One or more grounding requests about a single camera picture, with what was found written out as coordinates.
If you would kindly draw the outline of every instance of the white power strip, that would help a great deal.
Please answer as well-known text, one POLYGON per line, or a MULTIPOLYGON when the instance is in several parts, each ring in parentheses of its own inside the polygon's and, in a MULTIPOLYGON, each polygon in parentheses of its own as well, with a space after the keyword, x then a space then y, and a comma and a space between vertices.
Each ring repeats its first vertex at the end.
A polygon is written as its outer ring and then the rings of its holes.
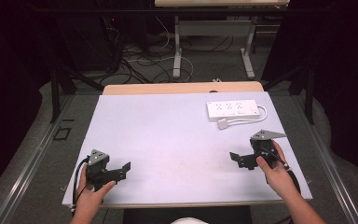
POLYGON ((210 121, 220 119, 258 119, 260 111, 255 100, 208 102, 210 121))

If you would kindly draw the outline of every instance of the finger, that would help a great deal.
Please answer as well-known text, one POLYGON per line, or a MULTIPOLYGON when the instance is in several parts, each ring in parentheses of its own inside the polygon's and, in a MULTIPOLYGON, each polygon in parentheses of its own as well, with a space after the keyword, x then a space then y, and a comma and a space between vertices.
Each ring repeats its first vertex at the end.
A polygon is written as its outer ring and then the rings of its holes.
POLYGON ((271 164, 271 169, 275 169, 277 167, 284 167, 284 165, 280 161, 273 161, 271 164))
POLYGON ((116 181, 110 181, 109 183, 103 185, 97 192, 95 192, 101 199, 109 192, 109 190, 116 184, 116 181))
POLYGON ((92 185, 92 184, 90 184, 90 183, 87 183, 86 189, 92 190, 93 188, 94 188, 94 185, 92 185))
POLYGON ((281 146, 275 142, 274 140, 272 140, 272 144, 274 145, 274 147, 277 149, 278 151, 278 154, 279 154, 279 157, 281 157, 281 159, 286 162, 286 158, 284 157, 284 154, 283 154, 283 150, 281 148, 281 146))
POLYGON ((87 170, 87 164, 85 164, 81 169, 79 186, 78 186, 79 189, 83 189, 87 185, 86 170, 87 170))
POLYGON ((264 160, 263 157, 259 156, 255 159, 257 162, 257 165, 261 168, 261 170, 264 172, 264 174, 268 174, 271 172, 271 168, 269 167, 269 164, 264 160))

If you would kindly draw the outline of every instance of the table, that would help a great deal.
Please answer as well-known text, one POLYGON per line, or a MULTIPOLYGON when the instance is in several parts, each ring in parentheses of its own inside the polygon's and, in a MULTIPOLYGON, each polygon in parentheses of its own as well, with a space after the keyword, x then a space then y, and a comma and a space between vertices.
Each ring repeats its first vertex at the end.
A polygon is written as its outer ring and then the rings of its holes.
MULTIPOLYGON (((249 137, 260 129, 284 133, 269 94, 262 90, 258 82, 108 86, 100 96, 77 163, 94 148, 110 155, 108 170, 131 161, 127 179, 105 196, 102 207, 281 203, 259 168, 240 169, 229 157, 230 151, 252 154, 249 137), (235 99, 255 99, 268 109, 268 117, 220 131, 207 119, 206 102, 235 99)), ((294 169, 303 197, 311 199, 287 138, 276 141, 294 169)), ((68 188, 62 204, 71 204, 71 195, 72 188, 68 188)))
MULTIPOLYGON (((284 6, 289 0, 156 0, 157 7, 261 7, 284 6)), ((182 49, 180 48, 180 35, 235 35, 247 36, 245 49, 241 49, 241 56, 245 66, 246 75, 255 78, 255 73, 249 52, 255 35, 257 17, 250 21, 180 21, 175 17, 175 58, 172 76, 179 78, 182 49)))

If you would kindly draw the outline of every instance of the black curtain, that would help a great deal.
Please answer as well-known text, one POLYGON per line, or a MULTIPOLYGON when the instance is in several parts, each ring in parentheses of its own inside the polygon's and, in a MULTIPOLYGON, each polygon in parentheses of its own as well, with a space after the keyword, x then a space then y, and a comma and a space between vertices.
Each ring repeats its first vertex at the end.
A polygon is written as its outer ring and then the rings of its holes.
MULTIPOLYGON (((322 8, 330 2, 292 0, 289 7, 322 8)), ((345 5, 334 17, 284 18, 262 79, 272 80, 300 65, 318 38, 324 38, 314 96, 330 121, 330 147, 358 166, 358 1, 337 2, 345 5)))
POLYGON ((0 175, 41 105, 49 72, 20 1, 0 1, 0 175))

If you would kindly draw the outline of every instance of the human hand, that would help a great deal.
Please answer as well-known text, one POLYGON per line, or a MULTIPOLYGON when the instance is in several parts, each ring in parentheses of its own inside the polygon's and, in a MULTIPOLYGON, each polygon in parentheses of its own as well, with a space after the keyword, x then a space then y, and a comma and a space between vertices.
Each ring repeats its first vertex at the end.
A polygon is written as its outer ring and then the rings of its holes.
POLYGON ((87 165, 84 165, 81 170, 79 186, 76 190, 76 197, 78 199, 75 216, 71 221, 73 224, 91 223, 100 208, 103 197, 116 184, 115 181, 111 181, 94 192, 92 191, 94 186, 87 183, 86 169, 87 165))
MULTIPOLYGON (((286 159, 283 155, 283 151, 281 146, 272 141, 275 148, 278 151, 281 159, 286 162, 286 159)), ((283 164, 281 162, 275 162, 274 167, 270 168, 267 162, 263 157, 259 156, 256 158, 256 162, 258 166, 263 170, 266 175, 267 181, 271 188, 283 199, 286 200, 292 197, 295 194, 298 194, 295 184, 293 183, 292 178, 286 172, 283 164)))

